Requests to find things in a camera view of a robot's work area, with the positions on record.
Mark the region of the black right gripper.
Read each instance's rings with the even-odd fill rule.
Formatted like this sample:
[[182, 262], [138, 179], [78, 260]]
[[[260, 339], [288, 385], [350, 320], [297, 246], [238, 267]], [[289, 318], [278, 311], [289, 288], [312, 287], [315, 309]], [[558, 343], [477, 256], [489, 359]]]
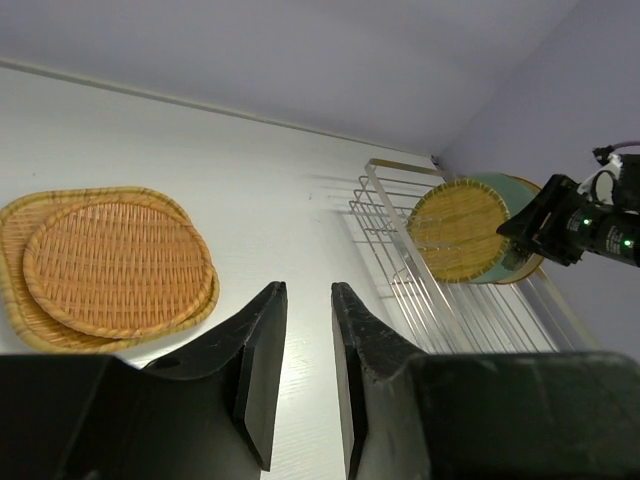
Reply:
[[[587, 251], [637, 267], [639, 156], [618, 155], [622, 169], [614, 187], [612, 205], [588, 200], [578, 192], [576, 181], [566, 175], [554, 174], [519, 213], [497, 228], [496, 233], [515, 242], [522, 250], [563, 266], [576, 264]], [[573, 215], [566, 224], [569, 243], [563, 239], [544, 239], [550, 232], [559, 230], [561, 220], [571, 212]]]

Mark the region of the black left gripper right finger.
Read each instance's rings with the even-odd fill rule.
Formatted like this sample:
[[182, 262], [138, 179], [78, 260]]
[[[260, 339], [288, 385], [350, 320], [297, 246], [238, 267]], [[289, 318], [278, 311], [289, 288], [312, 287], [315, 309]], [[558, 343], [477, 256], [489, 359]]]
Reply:
[[610, 352], [433, 355], [331, 291], [350, 479], [635, 479], [639, 367]]

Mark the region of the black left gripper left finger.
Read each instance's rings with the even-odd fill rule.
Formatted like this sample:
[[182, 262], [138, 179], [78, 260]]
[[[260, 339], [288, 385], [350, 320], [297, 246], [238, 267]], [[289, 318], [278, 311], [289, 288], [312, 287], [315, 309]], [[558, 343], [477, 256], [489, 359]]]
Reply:
[[1, 359], [5, 479], [257, 479], [269, 470], [287, 289], [143, 368], [112, 355]]

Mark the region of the round yellow woven plate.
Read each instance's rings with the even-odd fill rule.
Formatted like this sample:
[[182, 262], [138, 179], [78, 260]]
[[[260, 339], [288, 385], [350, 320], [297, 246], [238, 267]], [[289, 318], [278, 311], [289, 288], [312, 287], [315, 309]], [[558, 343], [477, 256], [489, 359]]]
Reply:
[[496, 229], [509, 219], [500, 194], [488, 184], [462, 179], [431, 189], [415, 205], [406, 231], [434, 279], [441, 283], [496, 283], [509, 241]]

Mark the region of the round orange woven plate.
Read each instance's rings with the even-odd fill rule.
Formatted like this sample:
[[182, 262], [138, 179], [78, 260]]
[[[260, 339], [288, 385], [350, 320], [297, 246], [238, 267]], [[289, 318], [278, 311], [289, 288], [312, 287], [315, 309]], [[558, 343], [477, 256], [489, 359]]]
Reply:
[[56, 210], [27, 241], [22, 268], [50, 317], [108, 339], [164, 333], [219, 292], [210, 251], [192, 222], [140, 194]]

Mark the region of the square yellow woven plate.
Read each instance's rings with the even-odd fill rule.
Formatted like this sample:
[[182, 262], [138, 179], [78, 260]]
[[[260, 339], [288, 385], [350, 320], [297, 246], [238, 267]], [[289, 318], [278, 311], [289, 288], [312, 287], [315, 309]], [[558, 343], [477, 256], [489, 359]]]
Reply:
[[155, 190], [39, 192], [1, 211], [1, 295], [37, 350], [124, 350], [198, 325], [219, 294], [206, 242]]

